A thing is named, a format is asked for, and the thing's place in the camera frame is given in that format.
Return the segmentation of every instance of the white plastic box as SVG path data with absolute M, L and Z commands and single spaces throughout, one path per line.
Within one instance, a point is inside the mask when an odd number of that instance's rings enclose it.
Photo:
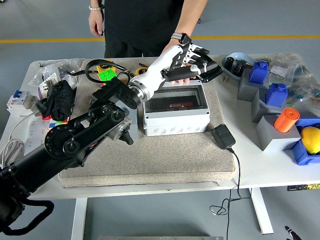
M 147 136 L 204 132 L 210 110 L 198 80 L 178 85 L 165 83 L 143 103 L 143 128 Z

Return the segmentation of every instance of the white table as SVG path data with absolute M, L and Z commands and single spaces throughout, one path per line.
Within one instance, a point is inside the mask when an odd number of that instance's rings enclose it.
M 263 56 L 266 55 L 252 55 L 251 57 L 259 58 Z M 214 55 L 211 57 L 221 65 L 225 56 Z M 28 82 L 38 71 L 39 62 L 43 65 L 46 64 L 46 61 L 33 62 L 26 73 L 20 90 L 30 91 L 33 95 L 37 95 L 37 88 L 30 86 Z M 259 148 L 259 139 L 255 130 L 257 123 L 251 122 L 251 102 L 237 100 L 238 81 L 229 78 L 227 82 L 224 82 L 224 76 L 227 75 L 223 73 L 213 81 L 217 81 L 216 87 L 225 124 L 236 140 L 232 149 L 240 160 L 240 188 L 252 189 L 252 201 L 261 231 L 263 234 L 273 233 L 259 188 L 320 183 L 320 164 L 298 166 L 294 162 L 294 155 L 291 151 L 263 152 Z M 4 148 L 11 130 L 21 119 L 22 117 L 13 115 L 9 117 L 0 141 L 0 150 Z M 63 188 L 58 176 L 55 176 L 39 187 L 29 198 L 33 200 L 77 199 L 75 216 L 84 218 L 87 198 L 235 189 L 238 183 L 237 164 L 236 168 L 234 178 L 222 182 Z M 74 226 L 74 230 L 78 228 L 79 231 L 83 231 L 84 221 L 79 221 L 77 217 L 74 224 L 78 224 L 76 227 Z

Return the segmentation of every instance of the electrical junction box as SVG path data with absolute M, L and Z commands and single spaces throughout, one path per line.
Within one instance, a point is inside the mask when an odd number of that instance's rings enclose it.
M 13 115 L 28 116 L 37 110 L 36 103 L 38 100 L 29 91 L 16 90 L 6 104 L 7 110 Z
M 143 128 L 147 136 L 204 132 L 210 110 L 200 80 L 179 85 L 166 82 L 143 103 Z

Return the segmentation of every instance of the gray floor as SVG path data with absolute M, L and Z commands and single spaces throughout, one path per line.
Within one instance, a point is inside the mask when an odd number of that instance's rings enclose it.
M 91 38 L 88 0 L 6 0 L 0 3 L 0 40 Z M 209 0 L 194 36 L 320 35 L 317 0 Z M 298 53 L 320 79 L 319 38 L 195 40 L 213 55 Z M 6 103 L 19 89 L 30 63 L 40 60 L 102 58 L 103 42 L 0 43 L 0 136 L 9 113 Z M 285 187 L 263 188 L 262 194 L 274 234 L 262 235 L 253 204 L 248 199 L 230 207 L 230 240 L 289 238 L 288 225 L 303 240 L 319 239 L 319 190 L 287 192 Z M 88 201 L 86 240 L 98 236 L 223 236 L 227 216 L 214 216 L 210 205 L 220 205 L 229 191 L 166 193 L 92 198 Z M 71 238 L 75 200 L 56 200 L 53 214 L 31 233 L 0 239 L 67 240 Z M 27 208 L 14 227 L 22 227 L 38 213 Z

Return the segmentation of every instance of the black cable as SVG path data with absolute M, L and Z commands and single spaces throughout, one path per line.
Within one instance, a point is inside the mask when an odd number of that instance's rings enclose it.
M 121 76 L 121 75 L 126 75 L 127 77 L 128 77 L 128 81 L 126 82 L 126 85 L 128 85 L 128 83 L 129 83 L 129 81 L 130 81 L 130 74 L 129 73 L 127 73 L 127 72 L 125 72 L 125 71 L 122 71 L 122 72 L 120 72 L 116 77 L 117 78 L 119 78 L 119 76 Z
M 21 229 L 14 229 L 12 230 L 10 227 L 7 227 L 3 230 L 3 233 L 8 236 L 21 236 L 24 234 L 29 233 L 33 230 L 36 226 L 38 226 L 46 217 L 48 217 L 54 210 L 54 203 L 52 201 L 40 201 L 40 200 L 29 200 L 24 199 L 21 201 L 25 205 L 29 206 L 41 206 L 46 207 L 46 209 L 41 212 L 38 216 L 36 216 L 28 226 L 21 228 Z
M 227 148 L 227 150 L 229 150 L 229 152 L 232 153 L 232 154 L 235 156 L 235 158 L 236 158 L 236 160 L 237 160 L 237 162 L 238 162 L 239 174 L 238 174 L 238 184 L 237 184 L 236 192 L 237 192 L 237 194 L 238 194 L 238 196 L 239 196 L 240 199 L 250 199 L 251 197 L 242 197 L 242 196 L 240 195 L 240 193 L 239 193 L 240 178 L 241 178 L 241 168 L 240 168 L 239 158 L 238 158 L 237 154 L 235 153 L 235 151 L 234 151 L 231 147 L 230 147 L 230 148 Z
M 211 205 L 211 206 L 209 207 L 210 212 L 212 212 L 213 214 L 216 214 L 216 215 L 218 215 L 218 216 L 220 216 L 220 215 L 221 215 L 221 216 L 224 216 L 224 215 L 227 215 L 227 216 L 228 216 L 228 221 L 227 221 L 227 226 L 226 226 L 226 240 L 228 240 L 228 234 L 229 234 L 230 203 L 231 203 L 231 202 L 238 201 L 238 200 L 241 200 L 241 199 L 250 199 L 250 198 L 251 198 L 251 196 L 249 196 L 249 197 L 242 197 L 242 196 L 240 195 L 240 193 L 239 193 L 240 178 L 241 178 L 240 161 L 239 161 L 239 158 L 238 158 L 238 156 L 236 155 L 235 151 L 234 151 L 231 147 L 230 147 L 230 148 L 227 148 L 227 150 L 228 150 L 229 152 L 231 152 L 231 153 L 235 156 L 235 158 L 236 158 L 236 160 L 237 160 L 237 162 L 238 162 L 239 174 L 238 174 L 238 183 L 237 183 L 236 192 L 237 192 L 239 198 L 231 198 L 231 189 L 230 189 L 229 198 L 225 198 L 225 199 L 222 201 L 221 206 Z M 218 210 L 217 212 L 213 212 L 213 211 L 211 210 L 212 207 L 219 208 L 219 210 Z
M 78 75 L 82 75 L 82 74 L 85 74 L 85 76 L 91 81 L 91 82 L 94 82 L 94 83 L 97 83 L 97 84 L 103 84 L 103 83 L 106 83 L 108 82 L 109 80 L 97 80 L 97 79 L 94 79 L 92 78 L 89 74 L 92 74 L 92 73 L 97 73 L 97 71 L 91 71 L 89 70 L 90 68 L 92 67 L 95 67 L 95 66 L 103 66 L 103 65 L 106 65 L 106 66 L 111 66 L 111 67 L 115 67 L 117 69 L 120 69 L 122 71 L 125 71 L 127 70 L 124 66 L 121 66 L 119 64 L 116 64 L 112 61 L 108 61 L 108 60 L 104 60 L 104 59 L 94 59 L 90 62 L 88 62 L 88 64 L 85 66 L 85 70 L 81 70 L 81 71 L 78 71 L 78 72 L 75 72 L 75 73 L 71 73 L 71 72 L 67 72 L 67 74 L 71 75 L 71 76 L 78 76 Z

